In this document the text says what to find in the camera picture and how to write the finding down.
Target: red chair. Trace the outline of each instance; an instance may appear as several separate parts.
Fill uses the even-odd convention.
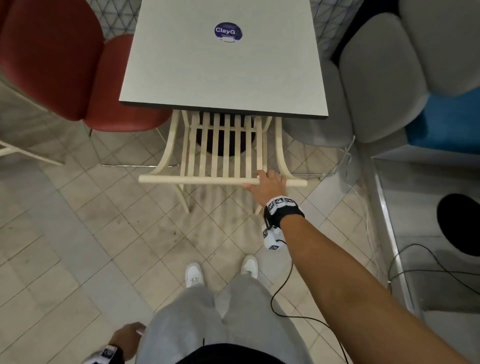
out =
[[[157,128],[171,116],[171,109],[120,104],[133,35],[104,42],[85,0],[0,0],[2,21],[3,73],[55,114],[83,120],[92,130],[124,133]]]

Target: blue cushion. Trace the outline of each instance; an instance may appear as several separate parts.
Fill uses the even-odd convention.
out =
[[[431,95],[405,131],[412,146],[480,154],[480,87],[457,97]]]

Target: white shoe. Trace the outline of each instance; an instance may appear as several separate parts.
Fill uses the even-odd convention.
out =
[[[198,263],[190,263],[187,266],[185,271],[185,284],[187,288],[205,285],[204,274],[202,272],[202,267]]]
[[[247,255],[241,265],[240,274],[248,274],[252,278],[258,278],[257,258],[253,255]]]

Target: hand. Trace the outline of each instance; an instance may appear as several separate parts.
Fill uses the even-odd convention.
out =
[[[265,207],[272,198],[287,195],[287,179],[274,170],[269,170],[267,173],[258,170],[257,176],[260,177],[260,185],[244,183],[242,187],[252,193],[253,199],[259,205]]]
[[[108,342],[109,345],[114,345],[122,349],[124,361],[130,360],[137,354],[138,344],[140,343],[141,338],[137,333],[137,330],[144,332],[145,325],[141,322],[127,324],[121,329],[115,331]]]

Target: person's right arm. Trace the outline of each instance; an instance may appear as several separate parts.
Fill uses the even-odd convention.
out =
[[[263,206],[286,194],[285,182],[271,172],[259,172],[259,187],[245,186]],[[285,216],[280,228],[293,263],[355,364],[468,363],[305,218]]]

